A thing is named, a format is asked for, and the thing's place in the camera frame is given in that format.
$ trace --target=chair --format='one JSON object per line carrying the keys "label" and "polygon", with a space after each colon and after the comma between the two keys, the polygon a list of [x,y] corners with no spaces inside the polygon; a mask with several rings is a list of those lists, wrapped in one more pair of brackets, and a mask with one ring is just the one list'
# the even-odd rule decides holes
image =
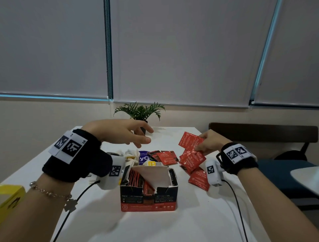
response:
{"label": "chair", "polygon": [[316,200],[319,197],[290,175],[292,170],[316,166],[307,161],[305,153],[309,143],[318,142],[317,126],[210,123],[209,129],[239,142],[305,143],[300,151],[287,151],[275,159],[259,160],[259,170],[300,210],[319,209],[319,200],[315,204],[298,203],[298,199]]}

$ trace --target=potted plant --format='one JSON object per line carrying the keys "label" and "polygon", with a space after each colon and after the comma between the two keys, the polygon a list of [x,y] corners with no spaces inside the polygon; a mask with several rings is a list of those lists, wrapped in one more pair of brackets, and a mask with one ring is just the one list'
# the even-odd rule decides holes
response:
{"label": "potted plant", "polygon": [[[160,120],[160,109],[161,108],[165,110],[164,105],[158,104],[155,102],[154,102],[154,104],[151,104],[150,106],[145,105],[145,107],[143,105],[139,106],[137,102],[130,103],[130,104],[126,103],[123,106],[119,106],[118,108],[116,108],[114,110],[114,114],[116,114],[119,111],[123,111],[123,112],[126,112],[128,115],[131,116],[131,118],[133,118],[135,120],[143,120],[143,121],[147,122],[146,119],[152,113],[155,113]],[[143,127],[141,127],[141,130],[145,134],[146,130]]]}

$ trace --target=blue chair seat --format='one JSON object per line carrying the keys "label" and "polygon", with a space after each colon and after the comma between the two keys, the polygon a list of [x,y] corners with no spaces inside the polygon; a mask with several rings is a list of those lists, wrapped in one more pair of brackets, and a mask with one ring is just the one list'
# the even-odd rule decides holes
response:
{"label": "blue chair seat", "polygon": [[259,170],[282,191],[287,197],[292,198],[319,198],[316,194],[298,183],[290,171],[314,167],[316,165],[302,160],[259,160]]}

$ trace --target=black cable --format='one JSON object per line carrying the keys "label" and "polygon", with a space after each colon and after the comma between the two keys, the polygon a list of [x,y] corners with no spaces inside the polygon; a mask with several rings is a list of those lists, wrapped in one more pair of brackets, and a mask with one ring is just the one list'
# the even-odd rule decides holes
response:
{"label": "black cable", "polygon": [[232,188],[232,186],[229,184],[228,181],[226,181],[226,180],[224,180],[224,179],[222,179],[222,181],[226,182],[226,183],[230,186],[231,190],[232,190],[233,193],[234,193],[234,196],[235,196],[235,199],[236,199],[236,202],[237,202],[237,207],[238,207],[240,219],[241,219],[241,223],[242,223],[242,228],[244,229],[244,234],[245,234],[246,242],[248,242],[247,235],[246,235],[246,230],[245,230],[245,226],[244,226],[244,221],[242,220],[242,216],[241,216],[241,212],[240,212],[240,208],[239,208],[239,203],[238,203],[238,200],[237,200],[235,191],[234,191],[234,189]]}
{"label": "black cable", "polygon": [[[100,181],[96,181],[96,182],[92,183],[91,185],[89,185],[89,186],[81,193],[81,195],[77,198],[77,201],[79,201],[79,199],[82,197],[82,195],[83,195],[91,186],[93,186],[93,185],[95,185],[95,184],[98,184],[98,183],[100,183]],[[71,213],[71,212],[68,212],[68,215],[65,217],[65,219],[64,219],[64,221],[63,221],[63,223],[62,223],[62,225],[61,225],[61,227],[60,227],[58,233],[56,234],[56,236],[55,236],[53,242],[56,242],[56,239],[58,238],[58,236],[59,236],[59,234],[60,234],[60,232],[61,232],[61,230],[62,230],[62,228],[63,228],[63,226],[64,226],[64,224],[65,224],[65,222],[66,222],[66,220],[68,219],[70,213]]]}

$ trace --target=beige wall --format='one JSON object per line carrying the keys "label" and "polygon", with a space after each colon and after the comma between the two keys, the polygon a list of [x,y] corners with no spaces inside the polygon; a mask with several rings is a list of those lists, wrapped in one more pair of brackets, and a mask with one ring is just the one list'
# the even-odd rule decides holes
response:
{"label": "beige wall", "polygon": [[[116,104],[106,102],[67,102],[3,99],[0,100],[0,181],[52,144],[66,130],[94,119],[113,118]],[[124,113],[115,118],[128,118]],[[159,122],[151,126],[193,126],[203,132],[210,122],[256,123],[319,126],[319,111],[285,109],[228,109],[167,106]],[[277,154],[300,144],[246,144],[258,157]],[[319,165],[319,143],[310,144],[307,157]]]}

